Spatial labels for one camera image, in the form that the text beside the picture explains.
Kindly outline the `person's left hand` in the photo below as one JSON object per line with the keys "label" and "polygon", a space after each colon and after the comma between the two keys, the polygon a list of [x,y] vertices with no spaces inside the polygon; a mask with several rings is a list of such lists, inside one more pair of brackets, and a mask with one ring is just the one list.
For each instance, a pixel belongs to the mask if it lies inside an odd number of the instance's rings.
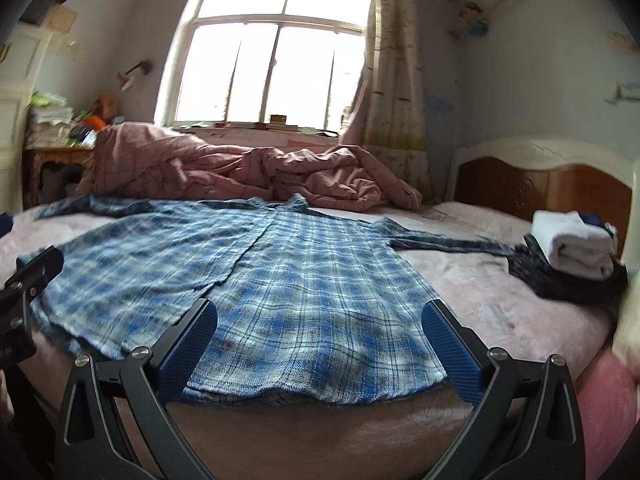
{"label": "person's left hand", "polygon": [[0,417],[5,425],[14,417],[14,408],[6,388],[6,376],[3,373],[0,373]]}

